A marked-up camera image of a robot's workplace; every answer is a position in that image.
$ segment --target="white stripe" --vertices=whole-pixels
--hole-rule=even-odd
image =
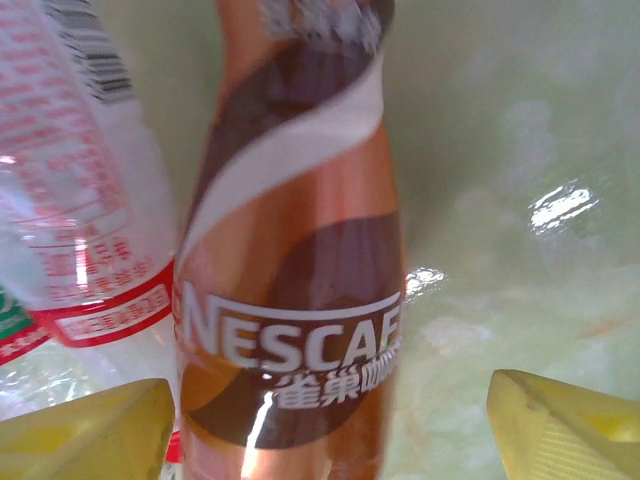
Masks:
[[[264,192],[362,144],[382,121],[382,55],[342,94],[249,144],[205,193],[177,261],[218,222]]]
[[[400,293],[391,295],[384,300],[361,307],[345,308],[342,310],[280,310],[277,308],[257,307],[246,303],[234,302],[216,295],[209,295],[209,308],[230,310],[235,313],[252,317],[271,318],[274,320],[297,320],[309,322],[321,322],[326,320],[344,320],[347,318],[361,317],[370,313],[379,312],[390,307],[400,299]]]

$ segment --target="barcode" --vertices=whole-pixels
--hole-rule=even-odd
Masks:
[[[87,0],[41,0],[82,67],[91,94],[104,104],[134,97],[129,72]]]

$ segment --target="yellow object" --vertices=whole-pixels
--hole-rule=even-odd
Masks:
[[[498,370],[487,408],[510,480],[640,479],[640,404]]]
[[[0,423],[0,480],[157,479],[173,427],[166,380],[141,380]]]

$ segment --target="clear plastic bottle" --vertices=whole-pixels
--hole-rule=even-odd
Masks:
[[[0,283],[105,387],[177,393],[173,200],[116,44],[86,0],[2,6]]]

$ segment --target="light green background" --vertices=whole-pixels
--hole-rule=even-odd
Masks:
[[[184,211],[220,71],[212,3],[96,4]],[[494,369],[640,400],[640,2],[397,7],[387,118],[412,273],[385,478],[500,480]]]

